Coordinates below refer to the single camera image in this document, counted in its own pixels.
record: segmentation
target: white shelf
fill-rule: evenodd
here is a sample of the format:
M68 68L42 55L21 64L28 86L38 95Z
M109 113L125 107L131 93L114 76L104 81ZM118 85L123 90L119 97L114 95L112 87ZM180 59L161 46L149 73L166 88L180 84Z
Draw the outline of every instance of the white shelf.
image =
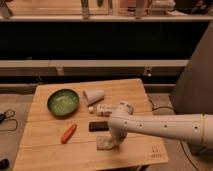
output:
M83 19L81 15L13 16L10 19L3 19L0 16L0 22L202 22L212 20L213 16L210 15L144 16L141 19L110 15L91 15L89 19Z

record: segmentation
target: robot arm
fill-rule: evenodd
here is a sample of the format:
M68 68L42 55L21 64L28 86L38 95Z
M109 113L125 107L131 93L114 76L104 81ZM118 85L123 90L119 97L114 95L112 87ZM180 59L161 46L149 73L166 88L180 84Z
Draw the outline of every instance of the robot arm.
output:
M128 132L132 132L213 147L213 115L136 116L131 115L129 107L125 103L120 104L108 120L110 133L117 145Z

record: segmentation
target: white cup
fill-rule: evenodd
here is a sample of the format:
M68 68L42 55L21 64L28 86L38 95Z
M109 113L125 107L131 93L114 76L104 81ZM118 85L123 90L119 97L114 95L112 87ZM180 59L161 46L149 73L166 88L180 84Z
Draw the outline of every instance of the white cup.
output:
M88 91L83 91L83 96L84 96L86 105L90 106L91 104L104 99L105 92L104 90L101 90L101 89L88 90Z

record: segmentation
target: wooden tabletop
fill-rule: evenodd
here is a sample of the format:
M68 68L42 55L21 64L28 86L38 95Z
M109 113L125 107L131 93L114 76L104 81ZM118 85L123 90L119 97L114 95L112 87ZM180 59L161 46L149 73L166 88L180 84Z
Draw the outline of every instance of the wooden tabletop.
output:
M53 92L62 88L75 90L79 94L80 105L70 118L57 120L47 109L47 99ZM84 104L82 92L94 89L105 90L105 99L99 103L118 104L126 100L133 105L135 115L152 114L140 79L38 86L14 170L104 170L168 162L162 139L142 134L129 133L119 148L111 151L97 151L96 137L109 136L109 132L88 131L90 121L107 120L107 118L89 114ZM61 144L61 136L72 123L78 125L76 132L67 144Z

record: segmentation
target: cable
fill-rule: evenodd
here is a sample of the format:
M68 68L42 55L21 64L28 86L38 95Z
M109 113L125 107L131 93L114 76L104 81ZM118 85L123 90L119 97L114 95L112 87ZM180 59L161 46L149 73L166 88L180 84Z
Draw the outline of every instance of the cable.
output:
M186 158L188 159L188 161L191 163L191 165L194 167L194 169L195 169L196 171L199 171L199 169L197 168L197 166L195 166L195 164L192 162L192 160L191 160L191 159L189 158L189 156L187 155L187 153L186 153L186 151L185 151L185 149L184 149L184 147L183 147L183 142L182 142L182 141L180 141L180 145L181 145L181 147L182 147L182 149L183 149L183 152L184 152Z
M18 121L12 117L15 116L15 111L12 110L12 109L8 109L6 112L4 112L3 114L1 114L2 117L2 120L1 120L1 123L2 122L15 122L15 127L13 129L0 129L0 132L10 132L10 131L16 131L17 128L18 128Z
M7 121L14 121L15 122L15 128L13 128L13 129L0 129L0 132L12 132L12 131L16 131L17 128L18 128L18 121L16 119L7 119L4 122L7 122Z

